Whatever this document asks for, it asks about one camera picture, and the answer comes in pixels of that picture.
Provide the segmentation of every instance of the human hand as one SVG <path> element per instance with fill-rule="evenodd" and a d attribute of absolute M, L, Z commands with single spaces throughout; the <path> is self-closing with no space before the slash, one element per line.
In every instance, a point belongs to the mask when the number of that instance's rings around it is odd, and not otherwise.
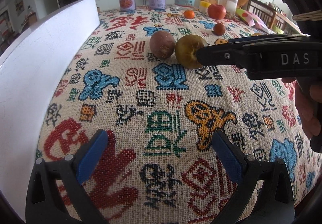
<path fill-rule="evenodd" d="M 283 78 L 283 83 L 292 83 L 295 78 Z M 322 103 L 322 85 L 312 85 L 310 87 L 311 98 L 319 103 Z M 313 115 L 314 107 L 310 100 L 301 91 L 298 83 L 295 84 L 295 106 L 298 110 L 302 122 L 302 129 L 305 135 L 310 139 L 317 136 L 321 132 L 321 124 Z"/>

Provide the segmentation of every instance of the small container with yellow lid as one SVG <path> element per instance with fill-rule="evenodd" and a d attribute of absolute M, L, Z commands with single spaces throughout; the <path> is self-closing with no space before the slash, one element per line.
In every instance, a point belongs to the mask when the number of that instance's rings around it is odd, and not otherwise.
<path fill-rule="evenodd" d="M 206 1 L 200 1 L 199 4 L 199 11 L 205 14 L 208 14 L 208 7 L 211 5 L 211 3 Z"/>

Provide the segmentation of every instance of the twine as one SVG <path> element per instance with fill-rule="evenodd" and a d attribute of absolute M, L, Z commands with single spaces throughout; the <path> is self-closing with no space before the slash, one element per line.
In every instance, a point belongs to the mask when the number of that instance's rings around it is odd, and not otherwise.
<path fill-rule="evenodd" d="M 311 11 L 307 13 L 298 14 L 292 17 L 295 21 L 320 21 L 322 20 L 322 10 Z"/>

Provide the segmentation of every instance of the blue gripper pad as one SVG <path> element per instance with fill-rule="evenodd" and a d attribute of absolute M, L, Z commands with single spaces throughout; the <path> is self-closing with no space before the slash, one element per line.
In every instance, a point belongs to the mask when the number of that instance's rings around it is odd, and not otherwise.
<path fill-rule="evenodd" d="M 105 148 L 108 136 L 106 131 L 101 131 L 92 146 L 88 149 L 83 159 L 78 163 L 76 179 L 79 184 L 89 180 Z"/>
<path fill-rule="evenodd" d="M 240 185 L 243 181 L 243 166 L 236 158 L 233 151 L 228 147 L 220 134 L 222 132 L 214 132 L 212 138 L 212 146 L 216 151 L 221 163 L 232 182 Z"/>

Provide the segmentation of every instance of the screw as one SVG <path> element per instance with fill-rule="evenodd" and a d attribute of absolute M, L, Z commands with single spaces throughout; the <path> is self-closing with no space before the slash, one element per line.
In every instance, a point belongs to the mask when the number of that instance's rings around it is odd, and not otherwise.
<path fill-rule="evenodd" d="M 278 162 L 279 164 L 281 164 L 281 165 L 283 165 L 283 164 L 284 164 L 284 160 L 282 160 L 282 159 L 277 159 L 277 162 Z"/>
<path fill-rule="evenodd" d="M 67 154 L 66 156 L 65 156 L 65 160 L 66 161 L 71 161 L 72 159 L 73 159 L 73 155 L 72 154 Z"/>
<path fill-rule="evenodd" d="M 36 159 L 36 164 L 40 164 L 40 163 L 42 163 L 42 158 Z"/>
<path fill-rule="evenodd" d="M 255 157 L 253 155 L 247 155 L 247 160 L 254 161 Z"/>

